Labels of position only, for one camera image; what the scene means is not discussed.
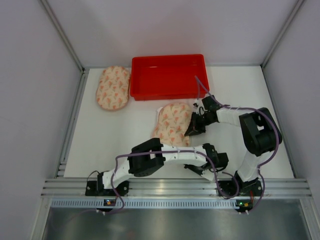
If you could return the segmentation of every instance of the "fabric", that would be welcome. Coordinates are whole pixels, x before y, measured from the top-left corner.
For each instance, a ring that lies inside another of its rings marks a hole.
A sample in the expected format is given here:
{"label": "fabric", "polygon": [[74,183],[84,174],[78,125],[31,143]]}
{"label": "fabric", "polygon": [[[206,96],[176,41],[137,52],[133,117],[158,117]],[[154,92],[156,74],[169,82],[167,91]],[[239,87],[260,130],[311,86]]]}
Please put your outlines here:
{"label": "fabric", "polygon": [[192,109],[183,102],[174,102],[164,106],[158,114],[158,122],[152,138],[174,147],[188,147],[190,140],[185,132],[191,121]]}
{"label": "fabric", "polygon": [[130,72],[123,66],[103,70],[96,90],[96,101],[105,110],[115,111],[129,101]]}

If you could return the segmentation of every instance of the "white table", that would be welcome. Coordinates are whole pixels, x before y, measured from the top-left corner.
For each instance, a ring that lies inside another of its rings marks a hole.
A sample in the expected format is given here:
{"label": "white table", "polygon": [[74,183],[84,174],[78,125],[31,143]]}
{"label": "white table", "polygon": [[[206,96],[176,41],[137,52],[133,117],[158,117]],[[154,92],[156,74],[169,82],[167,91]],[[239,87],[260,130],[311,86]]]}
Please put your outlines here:
{"label": "white table", "polygon": [[[135,101],[119,111],[105,111],[96,103],[96,90],[102,68],[90,69],[74,129],[64,172],[65,178],[87,177],[92,171],[111,170],[115,157],[150,139],[157,121],[157,109],[181,101],[192,105],[194,99]],[[223,104],[235,107],[267,107],[275,118],[268,89],[259,66],[207,67],[210,92]],[[210,143],[219,153],[226,152],[226,171],[234,173],[242,164],[246,147],[241,129],[225,123],[206,127],[207,132],[191,137],[191,146]],[[275,158],[262,167],[265,178],[293,178],[285,145]],[[182,165],[164,166],[149,178],[200,178]]]}

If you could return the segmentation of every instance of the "gray wall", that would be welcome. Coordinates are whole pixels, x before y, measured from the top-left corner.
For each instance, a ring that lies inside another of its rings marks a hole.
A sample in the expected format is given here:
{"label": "gray wall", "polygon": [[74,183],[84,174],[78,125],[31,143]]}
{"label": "gray wall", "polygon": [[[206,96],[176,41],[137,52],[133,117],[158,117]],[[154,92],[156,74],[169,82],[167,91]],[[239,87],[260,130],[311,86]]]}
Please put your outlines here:
{"label": "gray wall", "polygon": [[49,0],[85,67],[201,53],[259,65],[296,0]]}
{"label": "gray wall", "polygon": [[27,239],[80,73],[36,0],[0,7],[0,239]]}
{"label": "gray wall", "polygon": [[320,210],[320,1],[307,0],[265,69],[298,176]]}

